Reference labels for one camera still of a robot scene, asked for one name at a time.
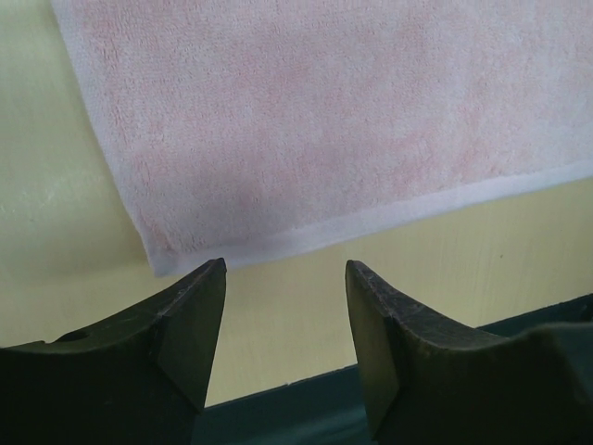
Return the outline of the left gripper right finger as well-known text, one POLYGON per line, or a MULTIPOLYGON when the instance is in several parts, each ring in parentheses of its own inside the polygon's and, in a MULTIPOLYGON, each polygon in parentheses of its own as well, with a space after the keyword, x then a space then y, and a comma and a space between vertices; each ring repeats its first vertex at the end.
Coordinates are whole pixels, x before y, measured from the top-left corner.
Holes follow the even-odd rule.
POLYGON ((346 266, 368 427, 379 444, 588 444, 592 299, 473 328, 346 266))

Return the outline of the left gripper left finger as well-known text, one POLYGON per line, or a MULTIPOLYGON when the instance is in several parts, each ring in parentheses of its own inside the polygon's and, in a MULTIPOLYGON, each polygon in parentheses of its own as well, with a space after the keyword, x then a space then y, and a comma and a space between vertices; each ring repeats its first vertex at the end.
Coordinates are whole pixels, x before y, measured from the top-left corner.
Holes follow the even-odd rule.
POLYGON ((188 444, 205 407, 224 260, 97 323, 1 351, 5 444, 188 444))

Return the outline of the pink towel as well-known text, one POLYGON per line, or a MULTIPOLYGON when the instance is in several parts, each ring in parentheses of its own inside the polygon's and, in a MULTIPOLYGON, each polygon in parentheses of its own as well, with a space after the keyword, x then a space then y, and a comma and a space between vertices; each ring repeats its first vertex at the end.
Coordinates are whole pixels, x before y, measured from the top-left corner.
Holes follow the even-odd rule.
POLYGON ((592 173, 588 1, 56 1, 158 275, 592 173))

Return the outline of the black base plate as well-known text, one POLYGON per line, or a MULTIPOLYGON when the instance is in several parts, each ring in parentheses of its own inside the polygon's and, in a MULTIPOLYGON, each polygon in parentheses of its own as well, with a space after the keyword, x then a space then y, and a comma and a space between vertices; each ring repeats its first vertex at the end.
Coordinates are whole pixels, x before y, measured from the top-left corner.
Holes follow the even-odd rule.
POLYGON ((209 407, 196 444, 379 444, 367 421, 358 363, 209 407))

